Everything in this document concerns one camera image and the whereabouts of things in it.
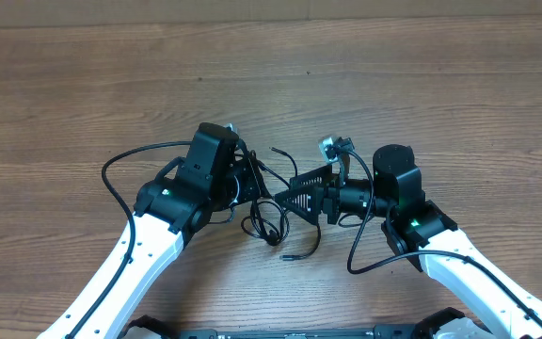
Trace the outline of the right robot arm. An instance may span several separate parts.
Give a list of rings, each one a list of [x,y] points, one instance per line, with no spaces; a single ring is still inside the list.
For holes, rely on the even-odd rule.
[[[542,300],[492,264],[457,223],[426,199],[422,174],[408,146],[390,144],[375,151],[365,176],[348,175],[358,159],[346,140],[321,148],[327,163],[291,178],[275,202],[311,224],[326,215],[338,224],[342,215],[363,223],[383,218],[381,229],[393,255],[353,275],[407,259],[418,271],[449,289],[496,338],[542,338]]]

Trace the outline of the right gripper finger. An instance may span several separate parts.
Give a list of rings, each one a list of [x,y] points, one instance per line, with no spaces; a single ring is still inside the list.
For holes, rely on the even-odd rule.
[[[332,166],[325,165],[318,169],[313,169],[306,173],[302,173],[290,179],[290,188],[298,188],[301,186],[323,184],[330,182],[333,178]]]
[[[301,186],[284,190],[275,195],[274,201],[312,225],[319,224],[322,189],[319,186]]]

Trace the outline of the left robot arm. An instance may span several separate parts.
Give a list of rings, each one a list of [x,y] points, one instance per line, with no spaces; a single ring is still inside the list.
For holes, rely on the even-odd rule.
[[[116,338],[160,274],[215,212],[255,202],[269,192],[232,124],[203,122],[188,152],[122,206],[128,222],[88,284],[43,338]]]

